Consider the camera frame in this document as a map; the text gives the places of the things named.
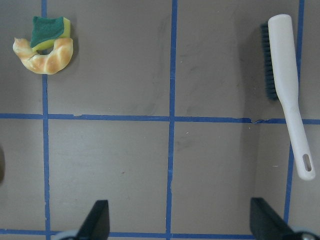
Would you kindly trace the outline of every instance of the sponge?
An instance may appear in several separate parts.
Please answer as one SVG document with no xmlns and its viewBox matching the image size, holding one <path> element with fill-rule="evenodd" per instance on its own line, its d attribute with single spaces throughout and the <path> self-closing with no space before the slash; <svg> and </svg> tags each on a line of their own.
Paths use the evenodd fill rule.
<svg viewBox="0 0 320 240">
<path fill-rule="evenodd" d="M 71 24 L 63 16 L 58 18 L 34 16 L 32 22 L 30 47 L 33 52 L 53 47 L 55 40 L 58 38 L 70 38 Z"/>
</svg>

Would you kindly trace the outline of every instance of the gray floor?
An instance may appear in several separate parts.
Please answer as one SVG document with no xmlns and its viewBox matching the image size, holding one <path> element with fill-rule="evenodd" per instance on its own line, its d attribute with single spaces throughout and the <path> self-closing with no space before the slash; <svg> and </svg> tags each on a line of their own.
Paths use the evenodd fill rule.
<svg viewBox="0 0 320 240">
<path fill-rule="evenodd" d="M 47 79 L 12 51 L 42 9 L 70 19 L 74 40 L 70 64 Z M 265 96 L 259 29 L 290 14 L 297 40 L 299 0 L 178 0 L 176 38 L 172 12 L 171 0 L 2 1 L 1 240 L 77 229 L 98 199 L 111 240 L 245 239 L 254 196 L 320 234 L 320 1 L 306 0 L 303 18 L 308 182 L 291 169 L 280 103 Z"/>
</svg>

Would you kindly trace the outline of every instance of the bread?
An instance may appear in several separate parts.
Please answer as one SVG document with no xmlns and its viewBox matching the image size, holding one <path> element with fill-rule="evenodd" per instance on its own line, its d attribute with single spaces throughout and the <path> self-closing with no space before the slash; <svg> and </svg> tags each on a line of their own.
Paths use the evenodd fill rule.
<svg viewBox="0 0 320 240">
<path fill-rule="evenodd" d="M 30 42 L 24 38 L 14 38 L 13 51 L 23 65 L 36 74 L 55 74 L 64 69 L 74 52 L 71 38 L 58 38 L 54 41 L 53 50 L 48 55 L 32 51 Z"/>
</svg>

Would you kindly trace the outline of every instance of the scrub brush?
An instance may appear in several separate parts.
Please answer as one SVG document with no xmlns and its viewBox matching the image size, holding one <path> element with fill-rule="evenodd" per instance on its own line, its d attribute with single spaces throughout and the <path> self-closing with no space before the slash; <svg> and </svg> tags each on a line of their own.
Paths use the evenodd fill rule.
<svg viewBox="0 0 320 240">
<path fill-rule="evenodd" d="M 261 33 L 266 94 L 269 99 L 281 102 L 299 177 L 312 180 L 316 173 L 298 105 L 299 83 L 291 17 L 286 14 L 271 17 L 261 26 Z"/>
</svg>

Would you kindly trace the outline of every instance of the dark bristles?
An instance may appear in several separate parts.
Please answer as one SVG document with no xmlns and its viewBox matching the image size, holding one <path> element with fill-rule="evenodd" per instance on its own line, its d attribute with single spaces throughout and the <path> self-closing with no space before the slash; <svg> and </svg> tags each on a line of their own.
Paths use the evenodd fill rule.
<svg viewBox="0 0 320 240">
<path fill-rule="evenodd" d="M 261 28 L 262 48 L 263 48 L 263 55 L 264 55 L 265 93 L 269 99 L 277 100 L 278 96 L 276 92 L 274 72 L 272 68 L 268 23 L 266 22 L 261 24 L 260 28 Z"/>
</svg>

